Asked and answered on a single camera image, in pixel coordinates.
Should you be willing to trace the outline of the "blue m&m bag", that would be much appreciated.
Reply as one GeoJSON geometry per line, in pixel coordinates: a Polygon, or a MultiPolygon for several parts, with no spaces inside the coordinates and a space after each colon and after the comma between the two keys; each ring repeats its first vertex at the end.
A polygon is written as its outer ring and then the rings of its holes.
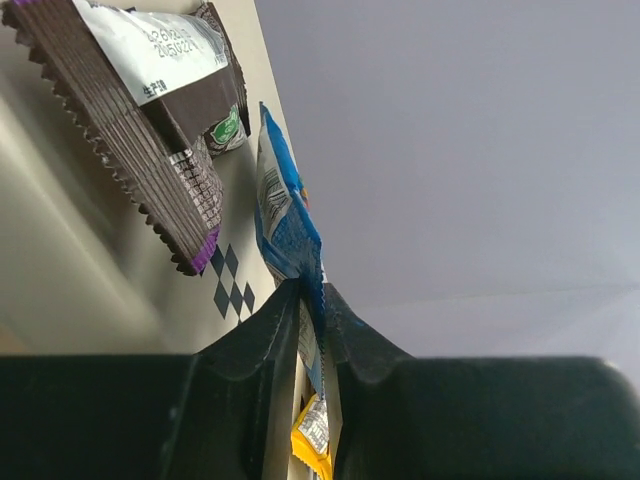
{"type": "Polygon", "coordinates": [[[298,350],[311,384],[323,396],[326,321],[322,240],[284,133],[263,103],[259,114],[254,214],[258,249],[276,281],[298,279],[302,283],[298,350]]]}

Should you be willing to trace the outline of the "brown chocolate bar wrapper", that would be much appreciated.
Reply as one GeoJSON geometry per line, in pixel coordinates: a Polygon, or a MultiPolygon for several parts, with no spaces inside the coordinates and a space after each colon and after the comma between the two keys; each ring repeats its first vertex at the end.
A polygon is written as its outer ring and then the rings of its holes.
{"type": "Polygon", "coordinates": [[[246,82],[210,1],[187,14],[99,1],[5,1],[2,22],[184,275],[222,223],[217,156],[251,133],[246,82]]]}

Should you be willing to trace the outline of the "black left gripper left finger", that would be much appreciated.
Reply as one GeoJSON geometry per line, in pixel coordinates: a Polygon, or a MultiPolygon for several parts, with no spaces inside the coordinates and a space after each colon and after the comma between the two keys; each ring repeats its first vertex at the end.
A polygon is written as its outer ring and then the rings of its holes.
{"type": "Polygon", "coordinates": [[[5,356],[5,479],[283,479],[300,284],[192,355],[5,356]]]}

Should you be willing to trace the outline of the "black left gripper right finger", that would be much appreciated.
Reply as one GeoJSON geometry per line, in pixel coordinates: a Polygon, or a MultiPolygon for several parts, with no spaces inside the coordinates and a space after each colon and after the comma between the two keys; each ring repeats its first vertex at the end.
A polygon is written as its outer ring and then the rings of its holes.
{"type": "Polygon", "coordinates": [[[593,357],[416,358],[325,288],[337,479],[635,479],[639,398],[593,357]]]}

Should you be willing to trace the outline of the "yellow candy wrapper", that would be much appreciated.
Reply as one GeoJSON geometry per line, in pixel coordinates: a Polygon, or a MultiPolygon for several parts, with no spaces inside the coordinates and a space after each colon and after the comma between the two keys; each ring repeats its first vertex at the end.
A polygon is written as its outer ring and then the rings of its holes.
{"type": "Polygon", "coordinates": [[[333,478],[329,422],[324,398],[313,394],[291,430],[293,455],[322,480],[333,478]]]}

